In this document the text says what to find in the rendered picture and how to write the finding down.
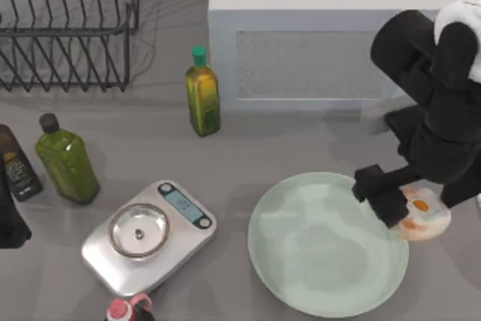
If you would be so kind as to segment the white and orange fried egg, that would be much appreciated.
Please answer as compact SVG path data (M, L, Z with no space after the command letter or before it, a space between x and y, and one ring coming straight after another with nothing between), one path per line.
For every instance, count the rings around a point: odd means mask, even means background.
M452 220L450 209L429 188L402 189L408 215L392 230L406 241L426 241L443 234Z

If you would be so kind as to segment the pale green plate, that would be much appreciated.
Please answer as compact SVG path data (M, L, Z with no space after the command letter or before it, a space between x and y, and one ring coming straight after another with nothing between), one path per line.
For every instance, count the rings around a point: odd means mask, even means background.
M272 186L250 216L247 249L263 284L311 316L344 318L386 302L409 246L352 194L351 177L308 172Z

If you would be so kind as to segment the grey pierced cabinet panel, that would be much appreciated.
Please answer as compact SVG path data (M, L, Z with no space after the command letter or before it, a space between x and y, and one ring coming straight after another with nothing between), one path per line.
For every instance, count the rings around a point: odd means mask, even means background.
M238 32L241 98L377 98L372 32Z

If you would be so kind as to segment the round glass lid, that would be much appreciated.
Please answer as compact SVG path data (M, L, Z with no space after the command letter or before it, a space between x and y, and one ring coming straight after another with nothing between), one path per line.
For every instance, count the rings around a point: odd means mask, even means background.
M108 240L121 256L144 259L165 246L171 225L166 213L153 204L130 204L108 223Z

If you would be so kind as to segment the silver kitchen scale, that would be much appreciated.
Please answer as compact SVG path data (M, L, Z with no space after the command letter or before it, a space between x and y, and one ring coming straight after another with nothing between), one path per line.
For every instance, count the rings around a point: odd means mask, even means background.
M161 208L171 229L165 246L153 256L130 259L110 245L108 223L130 204L147 203ZM213 237L217 228L214 214L180 184L159 180L150 184L103 223L84 241L81 254L85 265L115 295L130 297L150 292L166 281Z

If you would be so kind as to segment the red capped bottle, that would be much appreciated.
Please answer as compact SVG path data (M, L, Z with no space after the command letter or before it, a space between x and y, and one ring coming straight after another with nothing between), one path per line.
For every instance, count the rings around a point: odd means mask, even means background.
M156 321L151 312L152 301L145 293L129 300L115 298L107 307L103 321Z

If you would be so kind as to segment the green bottle with dark cap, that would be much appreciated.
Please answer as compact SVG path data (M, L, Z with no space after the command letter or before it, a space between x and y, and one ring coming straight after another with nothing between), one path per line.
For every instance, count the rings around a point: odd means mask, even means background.
M100 185L83 139L62 129L53 113L42 114L39 124L43 134L36 142L35 151L57 193L77 204L91 203Z

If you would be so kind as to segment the dark bottle with label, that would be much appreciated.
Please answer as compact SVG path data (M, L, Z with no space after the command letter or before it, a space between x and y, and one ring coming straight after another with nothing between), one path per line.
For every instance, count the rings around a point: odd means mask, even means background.
M0 124L0 154L11 193L17 201L26 201L44 189L18 140L5 124Z

